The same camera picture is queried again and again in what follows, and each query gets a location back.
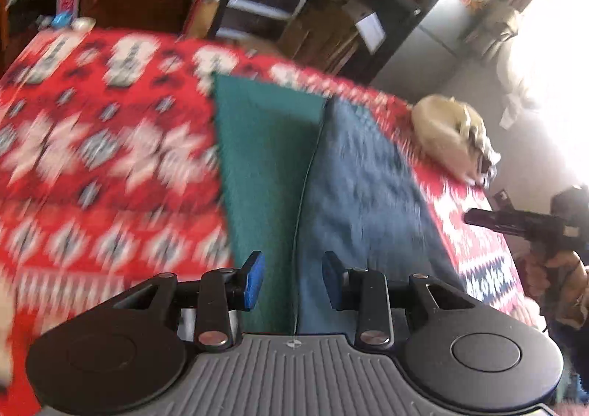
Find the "blue denim shorts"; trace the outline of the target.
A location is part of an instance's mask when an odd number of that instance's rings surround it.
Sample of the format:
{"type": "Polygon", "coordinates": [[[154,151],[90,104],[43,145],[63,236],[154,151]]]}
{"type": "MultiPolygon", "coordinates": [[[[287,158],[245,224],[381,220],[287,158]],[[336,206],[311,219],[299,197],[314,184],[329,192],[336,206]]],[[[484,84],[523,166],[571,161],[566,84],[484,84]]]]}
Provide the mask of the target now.
{"type": "Polygon", "coordinates": [[[366,108],[338,98],[325,104],[301,198],[296,330],[352,337],[355,314],[331,307],[322,279],[328,250],[389,281],[420,273],[464,288],[401,151],[366,108]]]}

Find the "green cutting mat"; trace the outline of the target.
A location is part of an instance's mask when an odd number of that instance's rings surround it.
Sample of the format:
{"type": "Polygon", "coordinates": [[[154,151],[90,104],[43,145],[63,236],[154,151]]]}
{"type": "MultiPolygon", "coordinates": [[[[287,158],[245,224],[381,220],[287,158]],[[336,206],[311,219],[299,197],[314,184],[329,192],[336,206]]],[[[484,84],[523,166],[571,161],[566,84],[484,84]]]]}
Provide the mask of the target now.
{"type": "Polygon", "coordinates": [[[307,171],[324,116],[324,97],[289,87],[216,74],[223,206],[236,264],[258,250],[265,276],[247,332],[288,334],[296,323],[296,240],[307,171]]]}

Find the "white curtain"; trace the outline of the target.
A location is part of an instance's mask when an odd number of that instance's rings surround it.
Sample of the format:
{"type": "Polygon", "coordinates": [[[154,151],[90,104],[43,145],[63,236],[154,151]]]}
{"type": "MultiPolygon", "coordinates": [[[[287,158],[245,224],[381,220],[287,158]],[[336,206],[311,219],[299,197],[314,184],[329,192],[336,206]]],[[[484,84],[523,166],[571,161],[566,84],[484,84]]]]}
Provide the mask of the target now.
{"type": "Polygon", "coordinates": [[[498,1],[487,11],[481,35],[489,41],[484,57],[494,63],[503,92],[499,126],[508,130],[522,119],[539,115],[547,108],[539,23],[498,1]]]}

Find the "red patterned tablecloth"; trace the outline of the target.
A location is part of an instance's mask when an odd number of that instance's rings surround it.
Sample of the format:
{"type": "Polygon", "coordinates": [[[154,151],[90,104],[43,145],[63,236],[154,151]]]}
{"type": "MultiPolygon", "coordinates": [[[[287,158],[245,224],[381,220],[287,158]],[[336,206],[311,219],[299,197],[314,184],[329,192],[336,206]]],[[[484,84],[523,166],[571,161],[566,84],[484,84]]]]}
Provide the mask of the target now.
{"type": "Polygon", "coordinates": [[[25,357],[44,329],[138,281],[234,264],[214,78],[320,114],[330,97],[373,113],[404,154],[452,273],[476,298],[539,324],[506,241],[467,229],[483,192],[423,157],[403,100],[268,54],[159,33],[40,32],[1,80],[1,411],[38,403],[25,357]]]}

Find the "cardboard boxes stack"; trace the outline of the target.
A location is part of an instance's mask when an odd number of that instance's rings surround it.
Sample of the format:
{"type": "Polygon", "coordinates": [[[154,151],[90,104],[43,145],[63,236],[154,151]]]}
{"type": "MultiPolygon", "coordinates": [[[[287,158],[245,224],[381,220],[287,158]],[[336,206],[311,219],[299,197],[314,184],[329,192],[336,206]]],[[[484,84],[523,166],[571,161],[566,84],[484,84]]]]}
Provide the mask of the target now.
{"type": "Polygon", "coordinates": [[[362,0],[308,0],[278,49],[300,65],[336,75],[352,58],[373,56],[386,37],[376,11],[362,0]]]}

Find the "white ceramic pet bowl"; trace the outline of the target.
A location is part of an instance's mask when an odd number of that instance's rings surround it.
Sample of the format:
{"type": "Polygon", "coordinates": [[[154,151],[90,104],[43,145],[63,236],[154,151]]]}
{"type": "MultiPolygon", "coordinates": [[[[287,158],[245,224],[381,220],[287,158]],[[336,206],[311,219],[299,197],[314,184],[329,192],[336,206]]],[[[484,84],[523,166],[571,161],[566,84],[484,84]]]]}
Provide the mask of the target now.
{"type": "Polygon", "coordinates": [[[74,32],[91,32],[95,25],[95,18],[81,17],[73,19],[70,28],[74,32]]]}

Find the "black shelf desk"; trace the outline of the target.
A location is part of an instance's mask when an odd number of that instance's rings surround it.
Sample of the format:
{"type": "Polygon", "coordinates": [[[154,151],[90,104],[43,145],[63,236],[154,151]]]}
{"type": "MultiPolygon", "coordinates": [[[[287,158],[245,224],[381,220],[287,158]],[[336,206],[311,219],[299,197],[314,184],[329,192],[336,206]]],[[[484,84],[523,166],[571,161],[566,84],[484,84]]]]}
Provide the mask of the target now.
{"type": "Polygon", "coordinates": [[[207,37],[260,42],[296,63],[367,84],[420,13],[412,0],[220,0],[207,37]]]}

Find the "blue ceramic pet bowl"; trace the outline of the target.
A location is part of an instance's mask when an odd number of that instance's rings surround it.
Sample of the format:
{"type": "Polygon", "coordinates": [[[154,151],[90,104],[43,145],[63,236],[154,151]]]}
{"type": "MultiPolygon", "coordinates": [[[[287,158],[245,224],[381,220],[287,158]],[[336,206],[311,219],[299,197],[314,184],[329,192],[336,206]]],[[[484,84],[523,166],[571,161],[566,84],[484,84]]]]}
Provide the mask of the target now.
{"type": "Polygon", "coordinates": [[[51,28],[68,28],[71,25],[72,21],[73,15],[70,13],[70,11],[64,11],[64,13],[60,13],[53,17],[51,21],[51,28]]]}

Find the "wall power outlet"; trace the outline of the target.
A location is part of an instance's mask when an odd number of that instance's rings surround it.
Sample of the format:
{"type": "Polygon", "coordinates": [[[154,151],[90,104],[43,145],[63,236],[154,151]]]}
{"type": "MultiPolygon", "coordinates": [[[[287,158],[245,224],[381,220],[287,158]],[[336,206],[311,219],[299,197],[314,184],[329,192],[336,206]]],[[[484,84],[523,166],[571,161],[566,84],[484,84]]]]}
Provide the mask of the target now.
{"type": "Polygon", "coordinates": [[[514,206],[507,192],[502,189],[492,195],[495,208],[498,210],[513,211],[514,206]]]}

